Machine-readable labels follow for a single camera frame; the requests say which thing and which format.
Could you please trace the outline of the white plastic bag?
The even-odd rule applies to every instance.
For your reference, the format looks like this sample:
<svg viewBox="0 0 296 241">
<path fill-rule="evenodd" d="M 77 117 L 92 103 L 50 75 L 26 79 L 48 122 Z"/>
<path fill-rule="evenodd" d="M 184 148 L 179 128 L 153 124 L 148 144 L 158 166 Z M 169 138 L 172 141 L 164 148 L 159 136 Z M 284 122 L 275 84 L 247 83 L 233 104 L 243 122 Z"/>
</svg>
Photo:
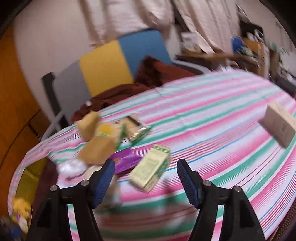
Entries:
<svg viewBox="0 0 296 241">
<path fill-rule="evenodd" d="M 59 175 L 69 179 L 82 175 L 87 169 L 88 166 L 77 158 L 67 160 L 57 166 Z"/>
</svg>

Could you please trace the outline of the orange sponge block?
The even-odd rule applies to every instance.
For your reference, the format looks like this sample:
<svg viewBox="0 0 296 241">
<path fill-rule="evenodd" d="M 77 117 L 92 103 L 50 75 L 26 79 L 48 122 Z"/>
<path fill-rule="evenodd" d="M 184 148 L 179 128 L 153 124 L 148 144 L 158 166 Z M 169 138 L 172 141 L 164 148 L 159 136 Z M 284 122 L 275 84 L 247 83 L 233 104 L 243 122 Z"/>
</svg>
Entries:
<svg viewBox="0 0 296 241">
<path fill-rule="evenodd" d="M 116 151 L 114 140 L 107 136 L 93 137 L 78 153 L 78 159 L 90 165 L 103 165 Z"/>
<path fill-rule="evenodd" d="M 99 121 L 99 114 L 95 111 L 91 111 L 90 113 L 86 114 L 86 116 L 84 116 L 81 120 L 75 122 L 78 131 L 84 140 L 89 141 L 93 138 Z"/>
</svg>

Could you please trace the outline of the purple packet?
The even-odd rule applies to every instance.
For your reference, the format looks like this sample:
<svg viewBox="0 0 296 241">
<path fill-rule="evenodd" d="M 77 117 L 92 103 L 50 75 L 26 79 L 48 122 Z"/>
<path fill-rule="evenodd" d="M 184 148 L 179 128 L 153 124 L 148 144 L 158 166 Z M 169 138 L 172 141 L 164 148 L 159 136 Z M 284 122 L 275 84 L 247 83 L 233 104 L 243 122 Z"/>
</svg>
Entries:
<svg viewBox="0 0 296 241">
<path fill-rule="evenodd" d="M 118 151 L 112 154 L 110 158 L 115 162 L 116 175 L 134 168 L 142 159 L 142 157 L 135 154 L 131 148 Z"/>
</svg>

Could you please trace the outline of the green carton box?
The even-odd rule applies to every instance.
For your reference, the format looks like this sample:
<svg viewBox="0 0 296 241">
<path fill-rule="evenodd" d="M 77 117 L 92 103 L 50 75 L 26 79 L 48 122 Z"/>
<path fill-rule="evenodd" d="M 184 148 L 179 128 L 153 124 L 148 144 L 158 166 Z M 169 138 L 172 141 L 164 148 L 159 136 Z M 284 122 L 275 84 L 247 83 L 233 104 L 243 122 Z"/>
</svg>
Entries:
<svg viewBox="0 0 296 241">
<path fill-rule="evenodd" d="M 171 151 L 161 145 L 153 145 L 148 153 L 131 171 L 129 178 L 132 185 L 149 193 L 171 163 Z"/>
</svg>

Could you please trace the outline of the yellow green snack packet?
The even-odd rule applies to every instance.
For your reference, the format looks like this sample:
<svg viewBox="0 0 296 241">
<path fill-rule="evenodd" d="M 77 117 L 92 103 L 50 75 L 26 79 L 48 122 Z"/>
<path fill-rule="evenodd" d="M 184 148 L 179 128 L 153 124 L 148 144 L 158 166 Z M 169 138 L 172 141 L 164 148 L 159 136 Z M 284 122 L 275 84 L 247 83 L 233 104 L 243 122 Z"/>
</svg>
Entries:
<svg viewBox="0 0 296 241">
<path fill-rule="evenodd" d="M 95 130 L 95 135 L 111 138 L 115 148 L 118 149 L 125 137 L 125 129 L 124 123 L 100 123 Z"/>
</svg>

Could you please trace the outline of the gold metal tray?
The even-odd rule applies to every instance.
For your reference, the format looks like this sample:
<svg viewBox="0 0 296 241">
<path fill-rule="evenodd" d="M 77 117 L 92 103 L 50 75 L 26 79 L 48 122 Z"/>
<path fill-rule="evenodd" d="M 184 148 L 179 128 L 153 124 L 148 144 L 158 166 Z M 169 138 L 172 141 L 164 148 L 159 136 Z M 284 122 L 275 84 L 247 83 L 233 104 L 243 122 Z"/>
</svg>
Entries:
<svg viewBox="0 0 296 241">
<path fill-rule="evenodd" d="M 42 158 L 27 166 L 20 178 L 15 198 L 22 198 L 30 205 L 35 197 L 40 200 L 49 188 L 57 183 L 57 166 L 48 158 Z"/>
</svg>

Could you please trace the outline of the striped pink green bedsheet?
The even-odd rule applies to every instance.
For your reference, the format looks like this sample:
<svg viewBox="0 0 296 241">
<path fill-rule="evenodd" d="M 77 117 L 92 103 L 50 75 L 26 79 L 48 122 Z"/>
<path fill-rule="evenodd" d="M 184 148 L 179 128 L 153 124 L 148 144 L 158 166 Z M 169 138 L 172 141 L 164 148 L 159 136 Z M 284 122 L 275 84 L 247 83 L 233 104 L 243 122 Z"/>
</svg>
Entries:
<svg viewBox="0 0 296 241">
<path fill-rule="evenodd" d="M 104 122 L 134 115 L 151 127 L 132 146 L 138 156 L 155 144 L 171 151 L 151 192 L 136 189 L 126 174 L 118 178 L 121 204 L 95 213 L 103 239 L 188 239 L 198 212 L 177 175 L 181 158 L 219 187 L 241 186 L 271 236 L 295 199 L 295 141 L 283 148 L 260 124 L 272 101 L 295 113 L 295 100 L 278 86 L 231 70 L 175 80 L 101 110 Z"/>
</svg>

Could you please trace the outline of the wooden wardrobe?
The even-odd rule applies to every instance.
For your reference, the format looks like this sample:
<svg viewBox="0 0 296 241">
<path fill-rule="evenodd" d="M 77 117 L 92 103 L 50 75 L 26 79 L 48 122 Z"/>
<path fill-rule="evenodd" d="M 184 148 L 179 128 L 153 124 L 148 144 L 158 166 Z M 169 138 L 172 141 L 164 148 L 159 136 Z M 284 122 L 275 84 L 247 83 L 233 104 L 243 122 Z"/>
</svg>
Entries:
<svg viewBox="0 0 296 241">
<path fill-rule="evenodd" d="M 8 215 L 14 172 L 49 126 L 16 56 L 13 26 L 1 37 L 1 216 Z"/>
</svg>

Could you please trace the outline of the beige cardboard box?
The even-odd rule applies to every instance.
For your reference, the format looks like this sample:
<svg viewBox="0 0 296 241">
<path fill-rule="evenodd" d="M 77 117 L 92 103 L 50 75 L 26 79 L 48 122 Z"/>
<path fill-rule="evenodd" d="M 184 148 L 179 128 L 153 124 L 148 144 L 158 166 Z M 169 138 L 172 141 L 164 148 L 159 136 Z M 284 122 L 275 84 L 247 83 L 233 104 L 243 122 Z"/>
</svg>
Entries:
<svg viewBox="0 0 296 241">
<path fill-rule="evenodd" d="M 287 148 L 295 136 L 295 118 L 275 101 L 267 105 L 260 124 L 282 147 Z"/>
</svg>

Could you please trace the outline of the black rolled mat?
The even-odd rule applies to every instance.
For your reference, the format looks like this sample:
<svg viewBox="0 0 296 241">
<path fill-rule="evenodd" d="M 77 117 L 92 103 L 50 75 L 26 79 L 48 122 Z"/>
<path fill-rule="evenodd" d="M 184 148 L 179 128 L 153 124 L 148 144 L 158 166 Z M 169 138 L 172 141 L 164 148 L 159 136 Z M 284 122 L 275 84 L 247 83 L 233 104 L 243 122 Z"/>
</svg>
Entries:
<svg viewBox="0 0 296 241">
<path fill-rule="evenodd" d="M 48 97 L 51 109 L 55 116 L 57 116 L 61 108 L 57 101 L 56 95 L 53 90 L 53 81 L 55 80 L 55 75 L 53 72 L 49 72 L 42 77 L 43 87 L 45 89 L 46 95 Z"/>
</svg>

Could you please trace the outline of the grey yellow blue headboard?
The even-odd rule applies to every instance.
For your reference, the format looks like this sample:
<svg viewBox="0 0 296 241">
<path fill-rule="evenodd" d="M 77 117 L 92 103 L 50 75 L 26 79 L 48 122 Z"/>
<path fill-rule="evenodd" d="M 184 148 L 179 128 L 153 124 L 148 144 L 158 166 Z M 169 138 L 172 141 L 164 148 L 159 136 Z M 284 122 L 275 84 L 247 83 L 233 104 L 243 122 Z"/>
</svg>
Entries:
<svg viewBox="0 0 296 241">
<path fill-rule="evenodd" d="M 171 64 L 161 33 L 144 30 L 113 40 L 69 65 L 53 81 L 67 121 L 92 97 L 121 84 L 131 84 L 141 61 L 151 56 Z"/>
</svg>

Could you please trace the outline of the maroon cloth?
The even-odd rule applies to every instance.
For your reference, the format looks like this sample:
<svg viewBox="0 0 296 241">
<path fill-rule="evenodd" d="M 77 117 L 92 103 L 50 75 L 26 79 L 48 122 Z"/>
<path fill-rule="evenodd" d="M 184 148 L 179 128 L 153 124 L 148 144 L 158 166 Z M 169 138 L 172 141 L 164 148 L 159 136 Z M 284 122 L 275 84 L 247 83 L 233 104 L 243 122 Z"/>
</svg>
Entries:
<svg viewBox="0 0 296 241">
<path fill-rule="evenodd" d="M 89 99 L 90 105 L 83 104 L 79 110 L 75 111 L 71 122 L 81 120 L 91 111 L 102 110 L 134 95 L 160 87 L 165 83 L 192 76 L 195 76 L 195 74 L 188 70 L 147 56 L 141 62 L 132 84 L 118 85 Z"/>
</svg>

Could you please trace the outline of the cluttered wooden side table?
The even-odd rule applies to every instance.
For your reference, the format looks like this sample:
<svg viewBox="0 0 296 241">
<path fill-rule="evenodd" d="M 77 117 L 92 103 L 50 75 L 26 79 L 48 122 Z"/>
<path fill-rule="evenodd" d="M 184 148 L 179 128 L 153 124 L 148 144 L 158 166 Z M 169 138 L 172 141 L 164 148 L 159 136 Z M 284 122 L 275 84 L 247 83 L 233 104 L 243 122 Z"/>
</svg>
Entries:
<svg viewBox="0 0 296 241">
<path fill-rule="evenodd" d="M 206 54 L 185 51 L 176 56 L 177 60 L 198 64 L 211 70 L 222 66 L 240 68 L 269 79 L 272 73 L 270 57 L 275 53 L 267 47 L 263 28 L 244 21 L 240 21 L 239 26 L 241 36 L 236 37 L 240 37 L 244 45 L 238 52 Z"/>
</svg>

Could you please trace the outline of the blue round container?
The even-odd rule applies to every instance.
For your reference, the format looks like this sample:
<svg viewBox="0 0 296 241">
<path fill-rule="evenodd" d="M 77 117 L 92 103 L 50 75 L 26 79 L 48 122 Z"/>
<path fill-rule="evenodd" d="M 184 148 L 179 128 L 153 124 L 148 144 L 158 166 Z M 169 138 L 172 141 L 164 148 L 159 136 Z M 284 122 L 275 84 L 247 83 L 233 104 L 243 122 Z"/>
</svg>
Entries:
<svg viewBox="0 0 296 241">
<path fill-rule="evenodd" d="M 231 43 L 232 43 L 232 49 L 234 53 L 238 52 L 239 49 L 241 49 L 241 47 L 244 45 L 240 37 L 231 38 Z"/>
</svg>

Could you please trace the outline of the beige floral curtain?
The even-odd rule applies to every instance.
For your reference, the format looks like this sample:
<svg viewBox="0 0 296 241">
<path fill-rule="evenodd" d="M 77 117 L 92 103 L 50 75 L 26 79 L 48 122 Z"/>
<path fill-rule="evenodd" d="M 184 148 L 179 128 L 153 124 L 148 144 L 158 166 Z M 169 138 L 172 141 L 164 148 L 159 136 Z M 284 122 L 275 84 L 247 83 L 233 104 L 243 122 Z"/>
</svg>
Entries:
<svg viewBox="0 0 296 241">
<path fill-rule="evenodd" d="M 168 37 L 176 14 L 206 53 L 231 53 L 237 17 L 234 1 L 80 1 L 89 38 L 101 46 L 120 36 L 146 29 Z"/>
</svg>

